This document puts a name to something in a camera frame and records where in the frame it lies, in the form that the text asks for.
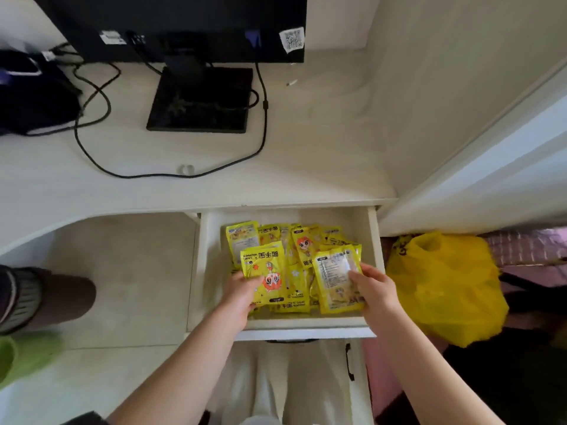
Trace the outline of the person's right forearm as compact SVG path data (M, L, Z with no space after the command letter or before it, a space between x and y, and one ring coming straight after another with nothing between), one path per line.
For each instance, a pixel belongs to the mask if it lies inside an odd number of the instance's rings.
M401 309L365 311L421 425L505 425Z

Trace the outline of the yellow clear-window hand warmer packet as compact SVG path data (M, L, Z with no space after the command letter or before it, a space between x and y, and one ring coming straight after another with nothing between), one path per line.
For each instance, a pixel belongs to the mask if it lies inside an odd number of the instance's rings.
M322 315L359 312L365 300L349 277L361 273L359 245L329 246L312 259Z

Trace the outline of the white door frame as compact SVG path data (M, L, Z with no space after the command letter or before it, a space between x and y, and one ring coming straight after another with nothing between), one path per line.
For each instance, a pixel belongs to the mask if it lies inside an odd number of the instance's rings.
M567 63L377 219L383 236L567 220Z

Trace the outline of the yellow cartoon hand warmer packet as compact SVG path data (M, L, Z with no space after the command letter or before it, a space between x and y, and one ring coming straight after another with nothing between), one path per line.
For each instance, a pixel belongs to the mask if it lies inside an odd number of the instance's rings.
M240 252L240 261L247 278L264 276L254 295L256 307L286 303L287 257L281 241L246 248Z

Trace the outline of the person's left hand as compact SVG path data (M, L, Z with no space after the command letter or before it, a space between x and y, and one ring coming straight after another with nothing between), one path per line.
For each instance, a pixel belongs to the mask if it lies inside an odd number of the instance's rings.
M247 323L249 312L255 308L257 288L246 288L239 281L239 272L232 274L224 287L223 296L216 307L216 314L234 331L241 331Z

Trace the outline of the white desk drawer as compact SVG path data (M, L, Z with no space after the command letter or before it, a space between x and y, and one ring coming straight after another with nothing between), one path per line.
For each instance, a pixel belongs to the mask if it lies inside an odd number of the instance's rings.
M237 341L370 338L361 304L350 283L331 264L331 287L325 295L329 308L313 310L309 288L311 260L325 231L336 228L349 251L361 261L384 271L379 226L374 206L354 207L241 207L203 211L190 283L187 332L190 333L219 303L231 270L246 277L261 276L254 294L254 312Z

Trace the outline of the person's right hand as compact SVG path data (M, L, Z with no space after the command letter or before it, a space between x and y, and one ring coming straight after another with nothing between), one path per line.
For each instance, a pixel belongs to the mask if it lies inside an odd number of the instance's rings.
M377 268L360 263L361 273L368 278L367 296L363 315L372 332L379 336L383 328L400 314L403 309L399 302L395 283Z

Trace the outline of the pile of yellow packets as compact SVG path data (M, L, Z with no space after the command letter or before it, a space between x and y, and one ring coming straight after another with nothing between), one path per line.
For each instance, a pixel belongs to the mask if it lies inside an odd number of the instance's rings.
M287 257L287 301L285 304L256 307L252 313L267 308L273 313L309 314L319 308L317 283L312 259L329 246L362 245L348 241L340 226L272 223L260 225L245 221L225 228L233 270L242 271L240 252L253 246L281 241Z

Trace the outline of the black bag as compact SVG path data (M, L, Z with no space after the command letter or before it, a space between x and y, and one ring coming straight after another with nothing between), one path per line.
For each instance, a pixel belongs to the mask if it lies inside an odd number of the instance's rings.
M25 136L75 121L81 93L44 54L0 49L0 136Z

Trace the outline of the yellow plastic bag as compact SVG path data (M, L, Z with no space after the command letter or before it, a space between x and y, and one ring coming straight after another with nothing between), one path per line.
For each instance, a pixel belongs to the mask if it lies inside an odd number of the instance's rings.
M430 232L394 242L386 273L400 303L427 335L465 348L502 331L509 307L487 242Z

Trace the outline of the black monitor stand base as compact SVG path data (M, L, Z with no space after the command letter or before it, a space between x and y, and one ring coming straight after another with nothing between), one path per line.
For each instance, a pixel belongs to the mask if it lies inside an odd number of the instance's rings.
M160 132L243 134L258 104L251 68L205 67L195 81L162 70L146 129Z

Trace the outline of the green slipper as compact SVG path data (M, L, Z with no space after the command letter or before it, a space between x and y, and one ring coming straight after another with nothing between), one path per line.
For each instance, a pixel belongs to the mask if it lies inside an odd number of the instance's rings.
M54 331L0 336L0 390L43 370L62 350L62 337Z

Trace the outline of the person's white trousers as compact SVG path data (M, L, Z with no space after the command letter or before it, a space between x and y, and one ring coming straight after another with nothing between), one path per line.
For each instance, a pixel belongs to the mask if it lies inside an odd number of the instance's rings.
M361 341L236 342L207 425L375 425Z

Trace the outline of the black computer monitor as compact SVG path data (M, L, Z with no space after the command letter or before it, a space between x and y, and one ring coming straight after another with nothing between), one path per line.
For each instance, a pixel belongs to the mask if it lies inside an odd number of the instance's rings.
M308 0L33 0L88 63L302 63Z

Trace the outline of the person's left forearm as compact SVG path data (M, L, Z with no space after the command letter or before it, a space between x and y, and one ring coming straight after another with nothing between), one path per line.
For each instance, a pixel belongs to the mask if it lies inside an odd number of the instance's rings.
M223 302L108 417L110 425L198 425L250 305Z

